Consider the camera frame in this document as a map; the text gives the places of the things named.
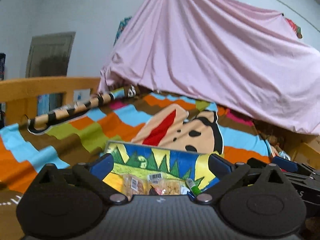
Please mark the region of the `grey wooden door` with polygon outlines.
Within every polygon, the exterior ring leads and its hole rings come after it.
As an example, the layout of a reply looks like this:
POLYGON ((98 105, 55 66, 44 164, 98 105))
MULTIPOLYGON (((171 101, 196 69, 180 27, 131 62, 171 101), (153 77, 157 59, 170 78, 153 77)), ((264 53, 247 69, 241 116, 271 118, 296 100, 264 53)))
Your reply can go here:
POLYGON ((66 76, 75 32, 34 36, 25 77, 66 76))

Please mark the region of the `colourful painted tray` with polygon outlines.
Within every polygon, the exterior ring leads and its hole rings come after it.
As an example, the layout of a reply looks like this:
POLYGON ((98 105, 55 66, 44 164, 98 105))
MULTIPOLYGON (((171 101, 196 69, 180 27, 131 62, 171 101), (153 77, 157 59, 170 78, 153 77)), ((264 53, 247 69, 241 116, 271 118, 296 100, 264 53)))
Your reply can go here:
POLYGON ((208 168, 207 154, 167 150, 121 141, 109 141, 105 153, 113 156, 114 168, 103 182, 120 192, 124 174, 137 176, 147 183, 148 174, 163 173, 167 178, 180 180, 187 188, 185 180, 190 178, 195 181, 201 192, 219 182, 208 168))

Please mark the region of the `wooden bed rail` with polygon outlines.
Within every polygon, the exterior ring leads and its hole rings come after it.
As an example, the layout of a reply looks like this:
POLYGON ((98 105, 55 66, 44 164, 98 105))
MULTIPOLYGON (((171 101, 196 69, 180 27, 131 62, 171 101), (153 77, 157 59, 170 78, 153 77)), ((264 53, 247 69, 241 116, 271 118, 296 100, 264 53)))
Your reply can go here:
POLYGON ((76 90, 94 91, 98 77, 31 77, 1 81, 1 103, 5 103, 5 124, 20 123, 27 116, 37 116, 37 97, 43 94, 62 94, 64 105, 73 101, 76 90))

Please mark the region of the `brown biscuit packet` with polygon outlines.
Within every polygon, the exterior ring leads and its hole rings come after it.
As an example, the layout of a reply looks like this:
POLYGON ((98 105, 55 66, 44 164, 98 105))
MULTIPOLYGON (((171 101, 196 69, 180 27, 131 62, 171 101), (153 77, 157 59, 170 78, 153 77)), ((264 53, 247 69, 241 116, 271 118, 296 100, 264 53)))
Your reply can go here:
POLYGON ((147 194, 147 183, 144 179, 138 178, 131 174, 122 175, 123 185, 121 188, 122 194, 131 199, 133 195, 145 195, 147 194))

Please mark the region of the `colourful wall poster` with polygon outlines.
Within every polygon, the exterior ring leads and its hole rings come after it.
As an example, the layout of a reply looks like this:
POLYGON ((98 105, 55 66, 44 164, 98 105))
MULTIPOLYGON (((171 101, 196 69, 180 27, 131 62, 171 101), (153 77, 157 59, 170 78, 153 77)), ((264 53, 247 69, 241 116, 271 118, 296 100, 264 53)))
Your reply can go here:
POLYGON ((118 26, 118 30, 117 30, 116 37, 115 37, 113 45, 116 44, 116 42, 119 39, 121 33, 123 32, 124 28, 127 26, 128 22, 131 20, 131 18, 132 18, 131 16, 125 17, 123 20, 120 21, 120 24, 118 26))

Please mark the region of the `cardboard box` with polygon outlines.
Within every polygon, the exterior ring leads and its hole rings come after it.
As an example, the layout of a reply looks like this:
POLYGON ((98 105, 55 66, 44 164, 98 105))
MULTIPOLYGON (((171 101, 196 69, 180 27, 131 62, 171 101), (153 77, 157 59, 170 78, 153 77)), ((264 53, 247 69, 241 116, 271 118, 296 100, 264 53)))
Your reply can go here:
POLYGON ((308 164, 319 170, 319 135, 293 139, 287 145, 287 153, 292 161, 308 164))

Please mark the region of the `white red snack packet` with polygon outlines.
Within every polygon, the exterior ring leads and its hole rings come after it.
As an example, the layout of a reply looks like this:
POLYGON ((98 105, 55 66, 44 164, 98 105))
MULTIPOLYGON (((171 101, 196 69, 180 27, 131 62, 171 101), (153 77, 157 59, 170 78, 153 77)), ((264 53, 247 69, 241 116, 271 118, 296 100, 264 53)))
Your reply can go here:
POLYGON ((149 195, 186 195, 189 189, 183 182, 167 178, 166 174, 153 173, 147 175, 147 193, 149 195))

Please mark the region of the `pink draped bed sheet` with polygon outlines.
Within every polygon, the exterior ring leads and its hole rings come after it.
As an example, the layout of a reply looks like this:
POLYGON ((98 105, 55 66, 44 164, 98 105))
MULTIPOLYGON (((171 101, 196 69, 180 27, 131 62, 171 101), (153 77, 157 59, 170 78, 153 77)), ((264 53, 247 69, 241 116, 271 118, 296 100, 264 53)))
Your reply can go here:
POLYGON ((99 90, 123 83, 319 134, 319 51, 282 13, 236 0, 145 0, 103 66, 99 90))

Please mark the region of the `colourful cartoon blanket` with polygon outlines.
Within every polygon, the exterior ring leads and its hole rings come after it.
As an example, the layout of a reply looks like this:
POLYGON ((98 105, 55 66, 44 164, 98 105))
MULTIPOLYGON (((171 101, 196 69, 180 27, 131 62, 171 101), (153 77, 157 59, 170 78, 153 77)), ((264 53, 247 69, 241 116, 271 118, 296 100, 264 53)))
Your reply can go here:
POLYGON ((47 163, 69 168, 103 155, 111 140, 199 154, 217 153, 231 163, 256 158, 268 163, 272 145, 252 119, 213 102, 130 86, 108 104, 44 131, 26 124, 1 129, 1 239, 21 239, 16 206, 47 163))

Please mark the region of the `green snack tube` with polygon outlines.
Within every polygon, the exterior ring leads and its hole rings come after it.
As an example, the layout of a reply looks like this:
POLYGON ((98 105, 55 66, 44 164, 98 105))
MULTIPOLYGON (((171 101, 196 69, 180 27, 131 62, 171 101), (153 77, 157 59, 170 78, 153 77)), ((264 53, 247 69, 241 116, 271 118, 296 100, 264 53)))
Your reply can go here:
POLYGON ((195 184, 195 181, 193 181, 190 178, 187 178, 185 180, 186 185, 188 186, 189 190, 192 192, 192 194, 197 197, 199 194, 201 194, 201 190, 198 188, 198 186, 195 184))

